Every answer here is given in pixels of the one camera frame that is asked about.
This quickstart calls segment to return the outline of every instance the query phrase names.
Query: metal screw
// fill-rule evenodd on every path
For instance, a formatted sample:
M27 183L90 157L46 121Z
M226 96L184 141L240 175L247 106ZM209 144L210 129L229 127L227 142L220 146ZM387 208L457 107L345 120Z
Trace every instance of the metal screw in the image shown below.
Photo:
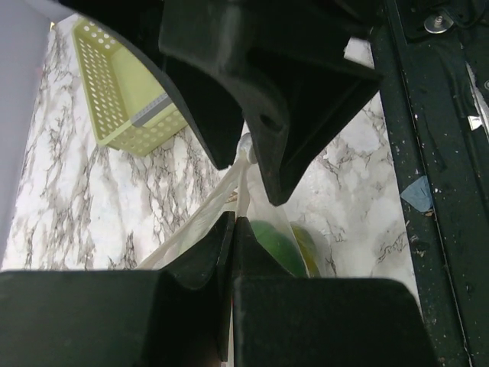
M435 26L439 27L443 23L443 17L439 15L438 17L435 18Z

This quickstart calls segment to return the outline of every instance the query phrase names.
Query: white plastic bag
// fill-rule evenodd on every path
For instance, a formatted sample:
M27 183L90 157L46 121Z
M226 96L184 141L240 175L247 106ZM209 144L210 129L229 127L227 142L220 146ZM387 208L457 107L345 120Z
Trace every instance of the white plastic bag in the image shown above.
M238 191L238 201L229 206L226 202L234 191ZM290 273L309 276L283 208L268 201L249 134L241 137L236 162L207 200L138 268L158 269L169 264L201 240L226 210L235 210L236 217L248 217L258 242Z
M240 181L244 181L248 168L255 162L251 147L251 136L249 134L243 135L238 145L236 162L229 168L218 186L185 224L145 258L137 268L162 268L204 238L223 212L226 210L239 211L236 209L236 205L227 205L226 202L233 191L238 189ZM248 207L246 194L238 198L238 206L240 205L241 207Z
M269 203L257 165L249 168L247 185L240 186L238 197L243 194L250 198L246 217L258 242L290 273L307 277L308 271L287 216L281 206Z

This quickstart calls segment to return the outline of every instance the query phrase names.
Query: yellow-green plastic basket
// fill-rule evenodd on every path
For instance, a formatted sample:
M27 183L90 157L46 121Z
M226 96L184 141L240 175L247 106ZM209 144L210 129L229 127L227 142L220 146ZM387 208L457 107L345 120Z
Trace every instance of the yellow-green plastic basket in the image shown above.
M96 24L79 20L73 41L98 144L144 156L186 126L146 67Z

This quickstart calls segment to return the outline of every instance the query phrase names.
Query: gray strip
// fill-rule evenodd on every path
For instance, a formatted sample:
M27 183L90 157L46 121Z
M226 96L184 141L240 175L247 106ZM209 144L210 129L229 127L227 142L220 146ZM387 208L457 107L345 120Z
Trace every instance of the gray strip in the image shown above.
M164 93L158 96L153 102L144 107L140 112L131 117L131 123L133 126L140 128L146 122L150 121L159 112L163 111L166 107L171 105L170 97Z
M470 80L471 80L471 92L472 92L472 97L474 97L474 105L477 111L479 112L479 116L469 116L468 123L471 126L472 131L478 128L479 126L483 125L484 130L486 131L487 139L489 139L489 107L487 106L487 103L484 100L481 91L475 85L475 75L474 72L472 71L472 68L468 65L468 63L466 65L467 65L468 75L470 76Z

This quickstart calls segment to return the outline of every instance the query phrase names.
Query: perforated basket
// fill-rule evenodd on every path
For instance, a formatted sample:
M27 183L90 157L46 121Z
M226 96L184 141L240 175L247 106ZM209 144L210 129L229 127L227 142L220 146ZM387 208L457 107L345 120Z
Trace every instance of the perforated basket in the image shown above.
M161 85L113 37L81 19L73 41L98 144L143 156L186 126Z

